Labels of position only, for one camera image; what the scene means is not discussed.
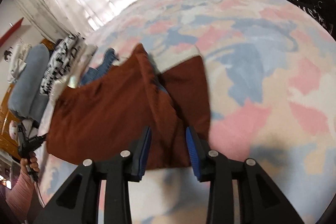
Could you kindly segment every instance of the wooden cabinet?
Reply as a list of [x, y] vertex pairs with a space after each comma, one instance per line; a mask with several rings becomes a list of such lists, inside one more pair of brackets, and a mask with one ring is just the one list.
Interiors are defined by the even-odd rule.
[[0, 105], [0, 148], [11, 156], [20, 159], [17, 153], [17, 142], [12, 140], [9, 135], [9, 123], [11, 121], [19, 122], [8, 109], [7, 102], [14, 85], [10, 85]]
[[48, 50], [53, 51], [55, 49], [55, 44], [46, 38], [41, 41], [41, 44], [45, 45]]

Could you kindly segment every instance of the bed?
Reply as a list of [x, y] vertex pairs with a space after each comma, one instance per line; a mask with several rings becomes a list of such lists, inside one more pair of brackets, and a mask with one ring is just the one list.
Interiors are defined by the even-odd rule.
[[[306, 224], [320, 218], [336, 192], [336, 43], [309, 15], [285, 0], [139, 0], [86, 43], [98, 46], [91, 67], [108, 47], [127, 57], [137, 43], [157, 56], [196, 45], [211, 148], [256, 159]], [[38, 157], [46, 203], [76, 166]], [[147, 171], [129, 188], [134, 223], [205, 223], [209, 184], [191, 168]]]

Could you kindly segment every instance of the cable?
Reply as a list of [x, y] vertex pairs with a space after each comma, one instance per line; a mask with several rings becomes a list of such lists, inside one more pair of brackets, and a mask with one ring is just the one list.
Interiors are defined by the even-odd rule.
[[37, 191], [38, 191], [38, 193], [39, 193], [39, 196], [40, 196], [40, 200], [41, 200], [41, 202], [42, 202], [42, 205], [43, 205], [43, 208], [45, 207], [45, 204], [44, 204], [44, 201], [43, 201], [43, 199], [42, 199], [42, 195], [41, 195], [41, 192], [40, 192], [40, 187], [39, 187], [39, 184], [35, 181], [35, 183], [36, 183], [36, 188], [37, 188]]

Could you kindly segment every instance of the black and white patterned cloth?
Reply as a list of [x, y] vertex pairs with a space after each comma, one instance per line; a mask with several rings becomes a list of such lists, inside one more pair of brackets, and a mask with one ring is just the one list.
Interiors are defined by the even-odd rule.
[[334, 25], [330, 24], [330, 23], [327, 23], [314, 8], [309, 8], [309, 7], [305, 6], [304, 3], [296, 3], [296, 2], [300, 2], [300, 0], [287, 0], [287, 1], [292, 2], [294, 5], [299, 7], [301, 10], [303, 10], [304, 12], [309, 14], [323, 28], [325, 28], [328, 31], [328, 33], [331, 34], [333, 32]]
[[40, 94], [49, 95], [54, 82], [70, 72], [73, 62], [84, 45], [80, 34], [69, 35], [55, 48], [41, 81]]

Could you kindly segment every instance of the brown cloth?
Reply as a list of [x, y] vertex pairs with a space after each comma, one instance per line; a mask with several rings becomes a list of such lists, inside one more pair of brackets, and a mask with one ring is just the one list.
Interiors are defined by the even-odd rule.
[[[168, 94], [158, 87], [158, 78]], [[200, 56], [158, 77], [139, 44], [130, 58], [102, 78], [66, 87], [56, 104], [47, 137], [54, 156], [79, 164], [108, 160], [152, 129], [147, 169], [190, 166], [185, 129], [208, 139], [210, 107]]]

